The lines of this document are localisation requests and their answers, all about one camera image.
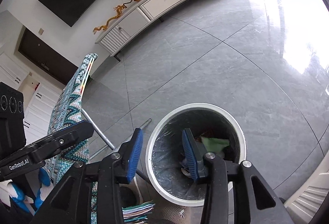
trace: stack of cloths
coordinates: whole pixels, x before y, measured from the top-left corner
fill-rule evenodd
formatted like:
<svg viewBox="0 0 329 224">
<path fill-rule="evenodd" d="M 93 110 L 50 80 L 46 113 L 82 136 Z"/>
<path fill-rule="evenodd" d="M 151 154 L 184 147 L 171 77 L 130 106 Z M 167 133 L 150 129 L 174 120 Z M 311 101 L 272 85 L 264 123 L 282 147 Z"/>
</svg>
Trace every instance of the stack of cloths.
<svg viewBox="0 0 329 224">
<path fill-rule="evenodd" d="M 129 206 L 126 208 L 122 208 L 124 222 L 127 224 L 146 223 L 146 214 L 151 213 L 154 205 L 155 204 L 150 201 L 138 206 Z"/>
</svg>

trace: floor tile seam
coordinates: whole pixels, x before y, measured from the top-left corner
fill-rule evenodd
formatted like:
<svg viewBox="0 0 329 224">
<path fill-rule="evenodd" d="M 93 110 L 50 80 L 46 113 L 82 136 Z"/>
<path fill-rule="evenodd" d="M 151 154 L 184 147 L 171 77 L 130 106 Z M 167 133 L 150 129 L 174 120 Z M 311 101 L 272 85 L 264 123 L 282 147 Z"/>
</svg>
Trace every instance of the floor tile seam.
<svg viewBox="0 0 329 224">
<path fill-rule="evenodd" d="M 282 183 L 284 183 L 287 179 L 289 179 L 296 171 L 297 169 L 299 169 L 303 163 L 308 159 L 308 157 L 313 153 L 313 151 L 315 150 L 315 148 L 320 145 L 320 144 L 317 144 L 314 149 L 310 152 L 310 154 L 307 156 L 307 158 L 298 166 L 298 168 L 295 169 L 295 171 L 293 173 L 291 173 L 283 182 L 281 182 L 277 187 L 275 187 L 273 190 L 275 190 L 276 188 L 278 188 Z"/>
<path fill-rule="evenodd" d="M 185 21 L 183 21 L 183 20 L 180 20 L 180 19 L 178 19 L 178 18 L 174 18 L 174 17 L 172 17 L 172 16 L 171 16 L 171 18 L 176 19 L 176 20 L 178 20 L 178 21 L 180 21 L 180 22 L 183 22 L 183 23 L 185 23 L 185 24 L 187 24 L 187 25 L 190 25 L 190 26 L 192 26 L 192 27 L 194 27 L 194 28 L 197 28 L 198 30 L 203 31 L 204 33 L 207 33 L 208 35 L 210 35 L 210 36 L 214 37 L 215 39 L 219 40 L 220 43 L 223 42 L 221 39 L 219 39 L 219 38 L 215 37 L 214 35 L 212 35 L 212 34 L 206 32 L 206 31 L 202 30 L 201 28 L 198 28 L 198 27 L 196 27 L 196 26 L 193 26 L 192 24 L 187 23 L 187 22 L 185 22 Z"/>
<path fill-rule="evenodd" d="M 125 66 L 125 62 L 124 62 L 124 56 L 123 56 L 123 68 L 124 68 L 124 77 L 126 80 L 126 90 L 127 90 L 127 98 L 128 98 L 128 106 L 129 106 L 129 113 L 130 113 L 130 120 L 131 120 L 131 127 L 134 130 L 134 124 L 133 124 L 133 118 L 131 116 L 131 109 L 130 109 L 130 103 L 129 103 L 129 93 L 128 93 L 128 85 L 127 85 L 127 75 L 126 75 L 126 66 Z"/>
<path fill-rule="evenodd" d="M 326 133 L 326 131 L 327 131 L 328 127 L 329 127 L 329 124 L 328 124 L 328 126 L 326 127 L 326 129 L 325 129 L 324 133 L 322 134 L 321 138 L 319 139 L 319 141 L 322 139 L 322 137 L 323 137 L 323 136 L 324 136 L 324 134 Z"/>
<path fill-rule="evenodd" d="M 114 126 L 116 123 L 118 123 L 122 118 L 124 118 L 127 114 L 129 114 L 131 111 L 124 114 L 124 116 L 120 117 L 116 122 L 114 122 L 111 126 L 109 126 L 106 130 L 102 131 L 103 133 L 106 132 L 109 128 Z"/>
<path fill-rule="evenodd" d="M 255 66 L 257 66 L 262 72 L 264 72 L 282 91 L 283 91 L 283 93 L 289 98 L 289 100 L 294 104 L 294 106 L 298 109 L 298 111 L 302 114 L 302 116 L 303 116 L 303 118 L 305 119 L 305 121 L 307 122 L 307 124 L 308 124 L 308 126 L 310 127 L 310 129 L 311 129 L 311 131 L 312 131 L 312 133 L 313 133 L 313 135 L 314 135 L 314 137 L 315 137 L 315 139 L 316 139 L 316 141 L 317 141 L 317 143 L 319 143 L 319 140 L 318 140 L 318 138 L 316 137 L 316 135 L 315 135 L 315 132 L 314 132 L 314 130 L 312 129 L 312 127 L 311 127 L 311 125 L 310 125 L 310 123 L 308 122 L 308 120 L 306 119 L 306 117 L 304 116 L 304 114 L 302 113 L 302 111 L 299 109 L 299 107 L 296 105 L 296 103 L 290 98 L 290 96 L 280 87 L 280 85 L 279 84 L 277 84 L 276 82 L 275 82 L 275 80 L 274 79 L 272 79 L 263 69 L 261 69 L 258 65 L 256 65 L 252 60 L 250 60 L 248 57 L 246 57 L 244 54 L 242 54 L 241 52 L 239 52 L 237 49 L 234 49 L 235 51 L 237 51 L 239 54 L 241 54 L 242 56 L 244 56 L 246 59 L 248 59 L 250 62 L 252 62 Z"/>
<path fill-rule="evenodd" d="M 127 75 L 126 75 L 126 66 L 125 66 L 125 63 L 124 63 L 124 56 L 123 56 L 123 59 L 122 60 L 123 60 L 123 69 L 124 69 L 124 79 L 125 79 L 125 82 L 126 82 L 128 106 L 129 106 L 129 112 L 130 112 L 131 110 L 130 110 L 130 103 L 129 103 L 129 93 L 128 93 L 128 86 L 127 86 Z"/>
<path fill-rule="evenodd" d="M 198 59 L 196 59 L 195 61 L 193 61 L 191 64 L 189 64 L 187 67 L 185 67 L 183 70 L 181 70 L 179 73 L 177 73 L 176 75 L 174 75 L 170 80 L 168 80 L 167 82 L 165 82 L 163 85 L 161 85 L 159 88 L 157 88 L 154 92 L 152 92 L 149 96 L 147 96 L 145 99 L 143 99 L 140 103 L 138 103 L 136 106 L 134 106 L 132 110 L 134 110 L 137 106 L 139 106 L 143 101 L 145 101 L 148 97 L 150 97 L 152 94 L 154 94 L 156 91 L 158 91 L 160 88 L 162 88 L 164 85 L 166 85 L 169 81 L 171 81 L 173 78 L 175 78 L 176 76 L 178 76 L 180 73 L 182 73 L 185 69 L 187 69 L 188 67 L 190 67 L 191 65 L 193 65 L 196 61 L 198 61 L 200 58 L 202 58 L 203 56 L 205 56 L 207 53 L 209 53 L 211 50 L 215 49 L 218 45 L 220 45 L 222 43 L 221 40 L 219 40 L 220 43 L 217 44 L 215 47 L 211 48 L 209 51 L 207 51 L 206 53 L 204 53 L 202 56 L 200 56 Z"/>
<path fill-rule="evenodd" d="M 260 15 L 259 17 L 255 18 L 253 21 L 249 22 L 247 25 L 243 26 L 243 27 L 240 28 L 238 31 L 234 32 L 234 33 L 233 33 L 232 35 L 230 35 L 228 38 L 226 38 L 225 40 L 223 40 L 223 42 L 225 43 L 225 41 L 226 41 L 227 39 L 229 39 L 230 37 L 232 37 L 234 34 L 238 33 L 241 29 L 245 28 L 245 27 L 248 26 L 249 24 L 253 23 L 253 22 L 256 21 L 257 19 L 259 19 L 259 18 L 262 17 L 263 15 L 265 15 L 265 13 L 262 14 L 262 15 Z"/>
</svg>

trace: cabinet handle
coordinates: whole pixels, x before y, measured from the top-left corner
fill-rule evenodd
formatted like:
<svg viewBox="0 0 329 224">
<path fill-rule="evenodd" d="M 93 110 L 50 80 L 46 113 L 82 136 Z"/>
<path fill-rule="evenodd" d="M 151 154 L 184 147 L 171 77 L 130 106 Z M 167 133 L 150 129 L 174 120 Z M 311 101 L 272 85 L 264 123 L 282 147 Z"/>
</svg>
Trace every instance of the cabinet handle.
<svg viewBox="0 0 329 224">
<path fill-rule="evenodd" d="M 41 66 L 49 71 L 49 67 L 47 67 L 45 64 L 41 64 Z"/>
</svg>

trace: plastic trash bag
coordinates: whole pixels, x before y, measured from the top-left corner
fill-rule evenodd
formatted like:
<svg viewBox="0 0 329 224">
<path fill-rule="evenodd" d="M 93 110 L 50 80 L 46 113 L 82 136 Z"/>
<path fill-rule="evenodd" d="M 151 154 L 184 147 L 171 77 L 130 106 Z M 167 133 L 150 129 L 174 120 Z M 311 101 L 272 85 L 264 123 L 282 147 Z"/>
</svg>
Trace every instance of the plastic trash bag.
<svg viewBox="0 0 329 224">
<path fill-rule="evenodd" d="M 160 131 L 152 150 L 152 168 L 159 184 L 171 195 L 184 200 L 202 200 L 206 184 L 196 185 L 193 179 L 181 171 L 184 159 L 182 131 L 190 128 L 198 137 L 211 131 L 214 137 L 229 139 L 230 146 L 223 151 L 225 160 L 238 162 L 240 148 L 236 132 L 231 123 L 219 113 L 205 109 L 191 110 L 171 119 Z"/>
</svg>

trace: dark wooden door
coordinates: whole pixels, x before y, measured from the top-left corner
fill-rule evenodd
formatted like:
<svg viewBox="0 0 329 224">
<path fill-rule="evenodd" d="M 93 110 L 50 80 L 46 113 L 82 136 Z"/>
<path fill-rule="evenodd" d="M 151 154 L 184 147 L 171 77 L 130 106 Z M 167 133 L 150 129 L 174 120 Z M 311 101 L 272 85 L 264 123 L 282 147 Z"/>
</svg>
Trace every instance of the dark wooden door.
<svg viewBox="0 0 329 224">
<path fill-rule="evenodd" d="M 65 85 L 78 69 L 76 65 L 44 43 L 27 28 L 20 43 L 19 52 Z"/>
</svg>

